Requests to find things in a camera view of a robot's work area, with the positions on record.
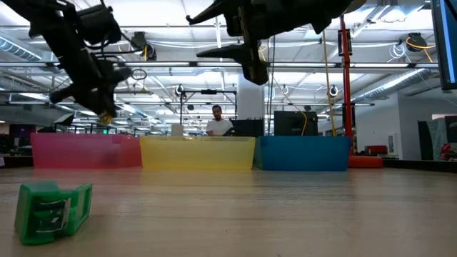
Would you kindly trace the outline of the yellow plastic bin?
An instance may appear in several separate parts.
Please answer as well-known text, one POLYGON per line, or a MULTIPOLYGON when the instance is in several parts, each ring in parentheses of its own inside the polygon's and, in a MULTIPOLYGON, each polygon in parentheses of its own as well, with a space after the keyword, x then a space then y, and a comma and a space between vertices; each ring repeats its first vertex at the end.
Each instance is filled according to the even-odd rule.
POLYGON ((141 158, 151 170, 250 170, 254 137, 142 136, 141 158))

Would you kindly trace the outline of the blue plastic bin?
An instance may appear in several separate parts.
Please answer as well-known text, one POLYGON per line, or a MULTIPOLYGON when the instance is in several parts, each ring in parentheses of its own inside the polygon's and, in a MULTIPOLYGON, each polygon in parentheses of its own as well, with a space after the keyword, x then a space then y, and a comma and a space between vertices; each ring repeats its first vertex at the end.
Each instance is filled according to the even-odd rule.
POLYGON ((350 150, 345 136, 261 136, 253 165, 264 171, 346 171, 350 150))

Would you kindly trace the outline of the large black crate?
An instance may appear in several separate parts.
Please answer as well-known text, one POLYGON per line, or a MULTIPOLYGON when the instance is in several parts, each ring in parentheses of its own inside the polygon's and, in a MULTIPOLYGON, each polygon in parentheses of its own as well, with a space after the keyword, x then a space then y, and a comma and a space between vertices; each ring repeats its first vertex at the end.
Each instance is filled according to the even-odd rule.
POLYGON ((274 111, 275 136, 317 136, 318 116, 316 112, 274 111))

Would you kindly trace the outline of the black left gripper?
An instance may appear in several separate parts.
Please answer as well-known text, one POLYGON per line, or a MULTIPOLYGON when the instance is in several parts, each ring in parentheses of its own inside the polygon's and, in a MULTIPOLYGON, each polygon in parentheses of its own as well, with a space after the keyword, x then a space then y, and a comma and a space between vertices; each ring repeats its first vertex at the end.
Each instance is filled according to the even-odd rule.
POLYGON ((80 59, 80 67, 83 74, 81 85, 70 85, 51 93, 51 103, 73 97, 76 103, 84 104, 97 115, 117 117, 112 92, 120 82, 130 77, 132 70, 125 66, 115 69, 114 62, 103 59, 80 59))

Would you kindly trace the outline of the computer monitor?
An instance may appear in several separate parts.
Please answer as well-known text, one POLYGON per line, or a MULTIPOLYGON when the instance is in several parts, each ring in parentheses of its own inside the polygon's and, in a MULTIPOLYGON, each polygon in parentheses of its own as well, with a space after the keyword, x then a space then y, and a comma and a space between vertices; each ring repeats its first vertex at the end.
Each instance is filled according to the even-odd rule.
POLYGON ((441 88, 457 90, 457 0, 431 0, 441 88))

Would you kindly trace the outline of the pink plastic bin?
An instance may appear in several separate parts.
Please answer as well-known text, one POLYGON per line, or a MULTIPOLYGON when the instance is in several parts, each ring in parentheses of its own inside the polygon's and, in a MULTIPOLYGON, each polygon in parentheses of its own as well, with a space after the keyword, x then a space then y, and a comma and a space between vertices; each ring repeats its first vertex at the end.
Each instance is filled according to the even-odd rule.
POLYGON ((35 168, 142 166, 139 139, 121 134, 33 133, 31 146, 35 168))

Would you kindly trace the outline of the green staple remover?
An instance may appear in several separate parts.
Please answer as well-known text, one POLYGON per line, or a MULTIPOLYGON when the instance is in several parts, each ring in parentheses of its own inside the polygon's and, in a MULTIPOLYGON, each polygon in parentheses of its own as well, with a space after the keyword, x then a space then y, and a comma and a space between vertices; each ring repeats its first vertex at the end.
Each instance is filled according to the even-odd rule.
POLYGON ((37 246, 74 235, 89 217, 92 183, 62 189, 55 181, 19 187, 14 228, 22 244, 37 246))

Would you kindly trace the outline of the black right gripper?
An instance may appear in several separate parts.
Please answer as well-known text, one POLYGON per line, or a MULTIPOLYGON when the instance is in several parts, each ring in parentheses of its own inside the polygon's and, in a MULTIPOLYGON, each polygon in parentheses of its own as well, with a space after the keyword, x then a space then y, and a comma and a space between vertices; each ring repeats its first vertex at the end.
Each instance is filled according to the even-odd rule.
POLYGON ((233 59, 244 78, 253 84, 268 82, 266 62, 260 60, 257 42, 310 24, 319 34, 333 19, 345 14, 354 0, 214 0, 189 25, 224 15, 228 34, 241 36, 244 44, 232 44, 197 53, 198 58, 233 59))

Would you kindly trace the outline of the black background rig frame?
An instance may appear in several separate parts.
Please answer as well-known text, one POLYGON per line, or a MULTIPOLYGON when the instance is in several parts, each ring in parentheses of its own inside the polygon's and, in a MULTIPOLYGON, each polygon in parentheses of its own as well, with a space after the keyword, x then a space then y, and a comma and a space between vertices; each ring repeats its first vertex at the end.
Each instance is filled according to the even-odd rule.
POLYGON ((181 92, 179 93, 179 124, 183 125, 183 106, 184 106, 184 94, 190 93, 189 96, 186 97, 186 102, 192 98, 194 94, 202 94, 202 95, 216 95, 216 94, 223 94, 233 105, 235 108, 234 119, 238 118, 238 94, 236 91, 226 91, 226 90, 216 90, 216 89, 201 89, 201 90, 184 90, 182 87, 179 87, 181 92), (233 94, 234 100, 230 99, 227 94, 233 94))

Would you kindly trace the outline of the red box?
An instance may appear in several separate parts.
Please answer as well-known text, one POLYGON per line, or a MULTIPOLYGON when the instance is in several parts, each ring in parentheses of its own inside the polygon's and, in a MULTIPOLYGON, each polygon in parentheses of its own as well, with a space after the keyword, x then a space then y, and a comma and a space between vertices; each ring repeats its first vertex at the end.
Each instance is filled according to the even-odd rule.
POLYGON ((364 151, 367 154, 385 155, 388 153, 388 147, 385 145, 370 145, 370 146, 365 146, 364 151))

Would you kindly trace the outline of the person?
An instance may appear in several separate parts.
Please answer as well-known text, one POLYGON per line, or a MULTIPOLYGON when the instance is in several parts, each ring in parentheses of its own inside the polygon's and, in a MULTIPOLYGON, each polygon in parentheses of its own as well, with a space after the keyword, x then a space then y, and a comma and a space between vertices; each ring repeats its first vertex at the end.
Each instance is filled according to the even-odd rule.
POLYGON ((214 118, 208 122, 206 134, 208 136, 223 136, 233 127, 233 124, 230 120, 222 118, 222 109, 219 105, 212 107, 212 113, 214 118))

